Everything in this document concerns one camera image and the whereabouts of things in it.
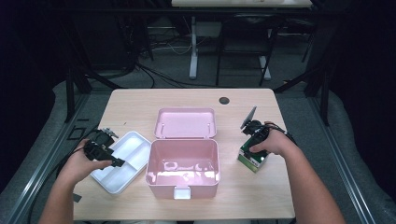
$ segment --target gray floor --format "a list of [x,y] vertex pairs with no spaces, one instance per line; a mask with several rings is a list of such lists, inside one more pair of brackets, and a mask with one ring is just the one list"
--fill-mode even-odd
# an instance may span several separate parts
[[[195,80],[189,79],[191,51],[180,54],[186,49],[169,49],[170,47],[167,46],[166,49],[153,51],[154,61],[141,57],[140,63],[174,80],[166,79],[165,82],[163,78],[153,75],[155,80],[153,88],[215,88],[213,85],[216,73],[214,54],[216,41],[214,39],[201,40],[203,42],[199,45],[198,77]],[[300,75],[305,68],[305,64],[301,63],[305,48],[306,42],[300,37],[280,37],[269,67],[273,79],[264,82],[261,88],[274,89],[282,85],[283,80]],[[248,74],[248,71],[244,71],[238,74],[244,75],[221,76],[219,88],[259,88],[258,73]],[[127,76],[111,80],[130,89],[150,88],[152,83],[152,79],[138,69]],[[90,80],[90,82],[93,86],[91,94],[81,95],[76,92],[78,111],[68,124],[64,123],[66,118],[65,84],[61,83],[53,89],[57,98],[50,118],[19,171],[1,193],[0,223],[27,222],[28,207],[33,200],[29,193],[35,192],[33,190],[35,181],[31,181],[39,178],[36,168],[46,165],[50,168],[56,164],[76,143],[77,140],[72,139],[73,134],[77,134],[76,129],[89,130],[100,121],[111,90],[96,80]],[[190,84],[178,86],[177,83],[180,82]],[[277,94],[276,99],[288,130],[294,135],[297,143],[338,202],[347,223],[394,223],[396,221],[395,204],[376,185],[367,167],[361,161],[353,143],[353,132],[342,102],[331,93],[329,104],[331,125],[324,127],[318,118],[318,99],[306,98],[303,94],[304,86],[304,83],[298,84],[284,93]],[[335,139],[335,147],[338,147],[347,164],[347,173],[354,177],[352,183],[350,179],[345,179],[346,170],[339,168],[339,157],[336,157],[334,153],[332,138]],[[32,215],[33,223],[36,223],[41,213],[53,179],[52,176],[37,197]],[[254,220],[254,222],[257,221],[275,223],[273,220]]]

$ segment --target white tray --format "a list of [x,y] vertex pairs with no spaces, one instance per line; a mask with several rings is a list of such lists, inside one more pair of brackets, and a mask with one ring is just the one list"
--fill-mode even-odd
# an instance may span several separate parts
[[137,132],[128,132],[110,148],[114,150],[112,155],[125,163],[95,170],[91,176],[109,193],[120,194],[145,168],[151,143]]

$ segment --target dark background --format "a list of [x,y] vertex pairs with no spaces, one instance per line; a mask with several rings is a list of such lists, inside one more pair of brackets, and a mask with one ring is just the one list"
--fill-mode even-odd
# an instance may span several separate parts
[[[166,7],[168,2],[157,7]],[[331,90],[345,104],[363,160],[378,185],[396,201],[396,147],[393,142],[396,136],[395,8],[391,1],[364,2],[367,6],[360,7],[358,13],[349,18],[351,22],[345,33],[347,44],[337,55],[339,63],[332,77]],[[56,25],[57,21],[44,20],[37,9],[41,4],[19,0],[2,1],[0,6],[0,190],[14,175],[48,119],[55,100],[52,88],[65,80],[69,65],[78,63],[91,67],[93,64],[103,65],[96,63],[101,60],[109,62],[106,58],[90,57],[87,37],[78,39],[72,35],[70,38],[76,38],[77,44],[69,46],[63,30]],[[73,22],[76,23],[77,31],[84,20],[70,22],[71,28]],[[115,24],[104,26],[119,32]],[[115,36],[122,40],[121,34]],[[115,42],[110,37],[101,41],[120,51],[120,59],[111,62],[113,68],[128,66],[124,63],[131,50],[128,43]],[[75,50],[85,53],[71,62],[68,57],[76,56]]]

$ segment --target pink box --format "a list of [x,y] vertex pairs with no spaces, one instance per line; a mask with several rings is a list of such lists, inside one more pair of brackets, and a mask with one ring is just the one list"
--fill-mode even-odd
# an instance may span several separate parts
[[163,108],[151,144],[146,180],[157,198],[216,196],[219,148],[211,108]]

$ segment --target black circle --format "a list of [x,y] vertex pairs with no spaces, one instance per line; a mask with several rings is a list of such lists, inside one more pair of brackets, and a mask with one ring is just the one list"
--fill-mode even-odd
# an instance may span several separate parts
[[227,105],[228,103],[230,103],[230,99],[228,99],[227,97],[220,97],[220,98],[219,98],[219,102],[220,102],[222,105]]

